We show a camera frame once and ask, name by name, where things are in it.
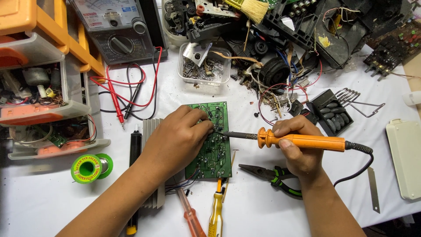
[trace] soldering iron power cord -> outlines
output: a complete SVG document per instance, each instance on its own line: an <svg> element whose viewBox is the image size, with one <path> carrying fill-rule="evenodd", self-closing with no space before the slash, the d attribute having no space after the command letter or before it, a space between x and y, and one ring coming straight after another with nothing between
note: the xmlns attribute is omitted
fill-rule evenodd
<svg viewBox="0 0 421 237"><path fill-rule="evenodd" d="M344 182L344 181L353 179L353 178L359 176L360 174L362 174L366 169L368 169L368 167L371 165L371 163L374 160L373 150L371 148L369 148L368 146L361 145L361 144L358 144L358 143L352 143L352 142L349 142L349 141L345 141L345 150L357 150L357 151L361 151L361 152L363 152L363 153L365 153L367 155L370 155L370 160L365 164L365 166L362 169L360 169L359 171L357 171L355 174L350 175L348 177L345 177L345 178L342 178L342 179L336 181L333 184L334 187L338 183L340 183L340 182Z"/></svg>

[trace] hand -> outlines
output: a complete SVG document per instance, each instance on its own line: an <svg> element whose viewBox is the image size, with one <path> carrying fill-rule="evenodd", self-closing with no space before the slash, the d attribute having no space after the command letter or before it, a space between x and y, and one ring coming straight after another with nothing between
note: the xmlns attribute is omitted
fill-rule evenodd
<svg viewBox="0 0 421 237"><path fill-rule="evenodd" d="M163 181L185 168L199 153L213 123L201 109L180 106L169 114L151 134L142 155Z"/></svg>
<svg viewBox="0 0 421 237"><path fill-rule="evenodd" d="M302 135L323 136L320 129L302 115L292 119L277 121L272 131L274 131L276 137L283 137L289 133L296 132ZM314 179L322 171L322 149L300 149L288 139L281 139L279 148L281 148L282 153L287 158L287 168L291 173L298 176L300 180L305 178Z"/></svg>

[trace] green plier handle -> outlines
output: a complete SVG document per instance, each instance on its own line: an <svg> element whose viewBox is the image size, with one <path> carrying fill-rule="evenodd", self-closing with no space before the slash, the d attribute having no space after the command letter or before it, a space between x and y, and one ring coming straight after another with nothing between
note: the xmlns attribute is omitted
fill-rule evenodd
<svg viewBox="0 0 421 237"><path fill-rule="evenodd" d="M275 178L271 181L271 185L275 187L276 189L283 190L286 194L302 199L303 194L301 193L301 190L292 189L288 187L286 184L282 182L282 180L289 179L289 178L297 178L297 176L293 175L288 168L281 168L279 166L275 166L275 169L273 170L275 172Z"/></svg>

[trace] table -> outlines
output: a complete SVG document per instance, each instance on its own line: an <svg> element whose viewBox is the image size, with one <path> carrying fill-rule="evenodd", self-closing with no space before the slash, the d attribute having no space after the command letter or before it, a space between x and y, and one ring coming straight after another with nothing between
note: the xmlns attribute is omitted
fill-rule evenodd
<svg viewBox="0 0 421 237"><path fill-rule="evenodd" d="M258 111L255 92L247 90L237 81L230 79L227 84L218 88L195 88L193 84L184 83L176 74L178 50L177 47L169 46L169 56L160 65L155 118L164 118L182 104L227 101L230 130L255 132L263 126L269 128L260 117L255 118L253 115ZM364 55L369 52L370 48L365 46L358 54ZM142 68L147 78L139 95L139 103L145 103L149 99L153 83L152 66L143 65ZM336 187L345 205L362 227L421 211L421 202L411 203L400 197L385 133L385 126L391 119L420 120L416 108L406 106L402 100L402 94L410 91L407 80L390 75L378 82L370 77L370 73L364 73L365 69L361 58L357 71L323 73L320 80L308 88L310 99L326 89L336 92L348 87L361 92L357 99L359 102L386 103L378 114L371 118L365 118L351 107L347 108L354 123L341 134L346 140L367 145L374 150L375 159L371 167L376 172L380 214L372 210L367 172ZM404 73L402 66L397 67L394 72ZM140 73L131 69L130 75L137 80ZM116 80L125 80L125 68L113 66L110 76ZM314 81L316 78L317 73L313 73L309 79ZM122 96L129 97L125 86L115 85L115 90ZM303 93L298 94L299 100L305 100ZM365 113L371 113L375 109L370 106L356 106ZM109 95L101 95L101 107L113 109ZM149 117L152 110L153 107L149 106L136 114ZM262 106L262 113L269 119L277 116L270 112L268 106ZM282 118L290 118L290 115L282 115ZM141 121L130 117L125 124L126 130L123 131L115 114L102 113L104 138L111 139L111 145L89 153L110 155L114 160L114 170L106 179L90 184L82 185L72 180L69 169L78 155L17 161L8 160L3 156L0 169L2 236L53 236L60 231L128 168L130 133L135 124L142 126ZM267 168L274 165L284 166L285 158L282 153L275 147L259 149L253 140L232 138L230 143L231 149L238 151L233 166L233 178L230 180L223 207L224 236L270 236L279 234L280 229L285 236L310 236L302 201L292 199L281 191L275 191L268 182L238 167L238 164ZM359 170L368 159L369 156L358 151L326 151L323 167L334 182ZM176 177L181 179L182 175L183 172ZM293 187L297 185L291 182L288 184ZM200 180L192 185L192 193L189 195L190 204L196 209L205 232L208 229L215 189L215 180ZM176 195L166 196L165 204L160 209L141 209L140 213L136 236L190 235ZM92 226L100 228L101 223L92 223Z"/></svg>

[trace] brush bristles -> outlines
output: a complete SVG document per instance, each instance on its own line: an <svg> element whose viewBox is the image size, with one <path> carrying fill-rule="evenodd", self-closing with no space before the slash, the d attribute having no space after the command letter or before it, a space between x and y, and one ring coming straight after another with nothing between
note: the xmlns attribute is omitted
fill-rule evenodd
<svg viewBox="0 0 421 237"><path fill-rule="evenodd" d="M256 24L259 24L263 20L268 8L269 3L263 3L257 0L244 0L241 5L241 11Z"/></svg>

